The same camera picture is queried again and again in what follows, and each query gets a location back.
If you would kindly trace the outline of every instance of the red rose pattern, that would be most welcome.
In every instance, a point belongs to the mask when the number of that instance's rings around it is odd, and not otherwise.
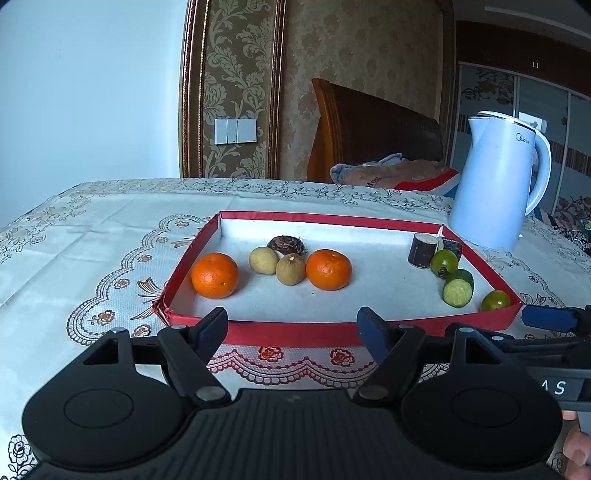
[[[350,367],[355,363],[355,357],[344,348],[335,348],[330,352],[330,363],[338,367]]]
[[[259,348],[259,360],[264,362],[270,362],[276,364],[279,360],[282,360],[285,355],[283,350],[276,346],[262,346]]]

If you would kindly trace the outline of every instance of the screw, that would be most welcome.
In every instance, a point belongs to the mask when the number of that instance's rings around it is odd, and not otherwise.
[[[226,396],[226,391],[222,387],[201,387],[197,390],[197,398],[203,401],[217,401]]]
[[[383,400],[388,396],[388,390],[381,385],[366,385],[359,389],[359,396],[364,400]]]

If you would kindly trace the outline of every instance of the human hand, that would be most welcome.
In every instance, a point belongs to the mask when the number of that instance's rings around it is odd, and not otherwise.
[[[564,420],[576,420],[575,411],[562,412]],[[564,477],[566,480],[591,480],[591,466],[587,466],[587,458],[591,456],[591,437],[581,432],[579,422],[573,423],[564,441],[563,453],[569,462]]]

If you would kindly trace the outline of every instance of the tablecloth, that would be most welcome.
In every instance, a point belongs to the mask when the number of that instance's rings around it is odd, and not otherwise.
[[[163,327],[151,302],[196,232],[220,210],[355,215],[446,223],[451,199],[364,187],[238,179],[86,183],[0,230],[0,480],[36,460],[22,435],[27,400],[115,326],[132,336]],[[542,222],[524,219],[512,253],[475,248],[526,303],[591,303],[591,258]],[[558,333],[509,330],[526,338]],[[374,367],[363,348],[223,345],[208,365],[242,387],[354,388]],[[162,379],[156,367],[138,367]],[[424,378],[444,372],[429,366]],[[557,452],[551,461],[560,467]]]

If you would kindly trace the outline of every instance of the sliding door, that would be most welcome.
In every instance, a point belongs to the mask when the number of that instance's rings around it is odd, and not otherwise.
[[[510,73],[460,65],[460,105],[451,167],[464,168],[472,134],[468,117],[483,110],[513,115],[515,77]]]
[[[542,120],[541,125],[537,125],[536,128],[550,143],[552,150],[550,182],[539,206],[540,209],[551,213],[558,190],[566,145],[569,93],[547,83],[521,77],[518,79],[517,99],[515,116],[525,113]],[[533,178],[536,178],[538,170],[537,159],[535,160]]]
[[[573,226],[591,219],[590,124],[591,100],[572,93],[568,150],[554,215]]]

